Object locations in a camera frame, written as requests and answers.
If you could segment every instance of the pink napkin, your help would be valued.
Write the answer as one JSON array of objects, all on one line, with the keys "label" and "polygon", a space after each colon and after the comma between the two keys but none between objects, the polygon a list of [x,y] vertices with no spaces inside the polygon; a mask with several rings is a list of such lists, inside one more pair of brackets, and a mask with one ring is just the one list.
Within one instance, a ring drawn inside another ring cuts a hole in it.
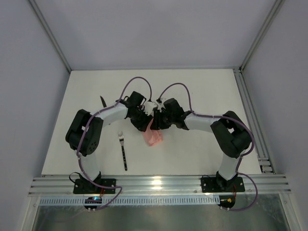
[{"label": "pink napkin", "polygon": [[149,146],[154,146],[161,141],[163,141],[163,135],[160,131],[157,130],[151,130],[151,124],[153,123],[153,119],[149,123],[148,127],[146,128],[146,131],[142,133],[145,142]]}]

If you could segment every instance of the metal bracket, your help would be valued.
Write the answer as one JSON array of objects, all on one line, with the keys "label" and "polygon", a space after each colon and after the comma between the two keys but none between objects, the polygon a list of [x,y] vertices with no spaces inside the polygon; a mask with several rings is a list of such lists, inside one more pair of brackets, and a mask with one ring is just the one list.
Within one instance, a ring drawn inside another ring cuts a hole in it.
[{"label": "metal bracket", "polygon": [[[243,193],[245,192],[243,178],[237,177],[234,180],[233,185],[235,186],[236,192]],[[220,193],[221,189],[216,183],[216,177],[201,177],[201,188],[203,193]],[[232,193],[234,192],[234,188],[230,188],[229,190],[225,190],[224,193]]]},{"label": "metal bracket", "polygon": [[[97,184],[114,187],[116,186],[116,179],[101,179]],[[81,179],[76,179],[73,194],[101,194],[102,189],[99,187],[88,188],[83,184]],[[115,189],[104,189],[103,194],[115,194]]]}]

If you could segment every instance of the fork handle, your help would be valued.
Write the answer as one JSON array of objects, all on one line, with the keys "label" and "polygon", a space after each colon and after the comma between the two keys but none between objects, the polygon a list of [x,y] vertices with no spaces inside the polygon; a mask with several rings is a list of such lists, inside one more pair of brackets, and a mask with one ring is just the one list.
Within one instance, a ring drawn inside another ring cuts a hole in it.
[{"label": "fork handle", "polygon": [[121,147],[122,147],[122,155],[123,155],[123,161],[124,161],[124,168],[125,168],[125,171],[127,171],[127,164],[126,164],[124,145],[121,145]]}]

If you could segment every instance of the purple cable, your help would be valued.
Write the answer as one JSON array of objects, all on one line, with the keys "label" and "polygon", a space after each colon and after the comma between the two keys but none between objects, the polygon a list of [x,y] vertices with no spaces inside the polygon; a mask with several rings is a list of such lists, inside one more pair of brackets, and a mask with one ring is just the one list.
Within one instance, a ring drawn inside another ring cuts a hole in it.
[{"label": "purple cable", "polygon": [[77,155],[77,157],[78,157],[78,164],[79,164],[80,170],[81,170],[81,172],[83,173],[83,175],[86,177],[86,179],[87,179],[88,181],[90,181],[90,182],[91,182],[93,185],[95,185],[96,187],[99,187],[99,188],[102,188],[102,189],[120,189],[120,191],[115,195],[115,197],[114,197],[113,199],[111,199],[111,200],[110,200],[108,203],[106,203],[105,205],[103,205],[103,206],[97,208],[96,210],[101,210],[101,209],[103,209],[103,208],[106,208],[108,205],[110,205],[110,204],[120,195],[120,193],[122,192],[122,186],[107,187],[107,186],[99,185],[99,184],[95,183],[94,181],[92,181],[92,180],[90,179],[90,177],[87,175],[87,173],[85,172],[85,170],[84,170],[84,168],[83,168],[83,166],[82,166],[79,151],[80,151],[82,142],[83,142],[83,140],[84,140],[84,138],[85,138],[86,131],[88,130],[88,127],[89,127],[91,121],[93,120],[93,118],[94,118],[95,116],[97,116],[98,114],[100,114],[100,113],[102,113],[102,112],[104,112],[104,111],[107,111],[107,110],[109,110],[109,109],[111,109],[111,108],[117,106],[117,105],[120,103],[120,100],[122,99],[123,94],[124,94],[124,92],[125,92],[127,86],[131,83],[131,81],[133,81],[133,80],[135,80],[135,79],[137,79],[137,78],[143,79],[143,80],[146,81],[146,83],[149,85],[149,88],[150,88],[150,99],[149,99],[149,100],[151,100],[151,98],[152,98],[152,87],[151,87],[149,81],[146,80],[146,79],[143,78],[143,77],[134,77],[134,78],[132,78],[132,79],[125,85],[125,87],[124,87],[124,89],[123,89],[123,91],[122,91],[122,93],[121,93],[121,95],[120,95],[120,98],[116,101],[115,105],[109,106],[109,107],[106,107],[106,108],[103,108],[103,109],[101,109],[100,111],[94,113],[94,114],[90,117],[90,119],[88,120],[88,122],[87,122],[87,124],[86,124],[86,126],[85,126],[85,129],[84,129],[84,131],[83,131],[83,133],[82,133],[81,139],[80,139],[80,141],[79,141],[79,144],[78,144],[78,147],[77,147],[77,150],[76,150],[76,155]]},{"label": "purple cable", "polygon": [[166,92],[166,90],[168,90],[169,88],[171,88],[171,87],[174,86],[174,85],[182,85],[182,86],[186,89],[187,95],[188,95],[189,109],[191,110],[191,112],[192,112],[193,115],[199,116],[199,117],[204,117],[204,118],[217,118],[217,119],[227,119],[227,120],[231,120],[231,121],[233,121],[234,123],[237,123],[237,124],[241,125],[241,126],[248,132],[248,134],[249,134],[249,136],[250,136],[250,138],[251,138],[251,147],[250,147],[250,149],[249,149],[246,153],[241,154],[240,159],[239,159],[239,162],[237,163],[237,166],[236,166],[236,168],[235,168],[235,171],[236,171],[239,175],[246,176],[247,178],[249,178],[249,179],[251,180],[251,182],[253,183],[253,185],[254,185],[254,187],[255,187],[255,189],[256,189],[256,197],[255,197],[255,199],[253,200],[253,202],[252,202],[249,206],[247,206],[247,207],[245,207],[245,208],[229,209],[229,210],[230,210],[230,211],[235,211],[235,212],[236,212],[236,211],[243,211],[243,210],[249,209],[249,208],[250,208],[251,206],[253,206],[253,205],[256,203],[256,201],[257,201],[257,198],[258,198],[258,189],[257,189],[257,185],[256,185],[256,183],[252,180],[252,178],[251,178],[250,176],[248,176],[248,175],[246,175],[246,174],[244,174],[244,173],[238,172],[238,169],[239,169],[239,167],[240,167],[240,164],[241,164],[241,162],[242,162],[243,157],[246,156],[246,155],[248,155],[248,154],[250,154],[250,153],[253,151],[254,147],[255,147],[256,141],[255,141],[255,138],[254,138],[252,132],[248,129],[248,127],[246,127],[246,125],[245,125],[244,123],[242,123],[242,122],[240,122],[240,121],[238,121],[238,120],[236,120],[236,119],[230,118],[230,117],[228,117],[228,116],[223,116],[223,115],[221,115],[221,116],[220,116],[220,115],[214,115],[214,116],[213,116],[213,115],[202,115],[202,114],[197,114],[196,112],[194,112],[194,111],[193,111],[193,108],[192,108],[192,100],[191,100],[190,92],[189,92],[189,90],[188,90],[188,87],[187,87],[185,84],[183,84],[183,83],[173,83],[173,84],[169,85],[169,86],[166,87],[165,90],[160,94],[159,99],[163,96],[163,94]]}]

